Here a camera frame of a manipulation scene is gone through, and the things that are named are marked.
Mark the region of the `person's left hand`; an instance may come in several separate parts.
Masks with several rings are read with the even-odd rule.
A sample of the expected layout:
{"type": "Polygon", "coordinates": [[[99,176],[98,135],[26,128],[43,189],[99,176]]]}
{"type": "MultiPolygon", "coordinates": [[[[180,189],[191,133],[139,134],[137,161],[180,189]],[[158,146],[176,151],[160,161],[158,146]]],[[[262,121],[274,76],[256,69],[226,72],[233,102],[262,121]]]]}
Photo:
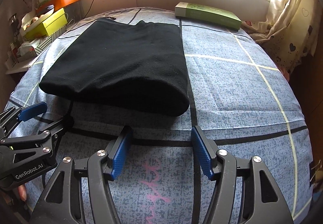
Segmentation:
{"type": "Polygon", "coordinates": [[[27,201],[27,192],[25,184],[20,185],[19,187],[15,188],[14,191],[18,193],[19,198],[25,202],[27,201]]]}

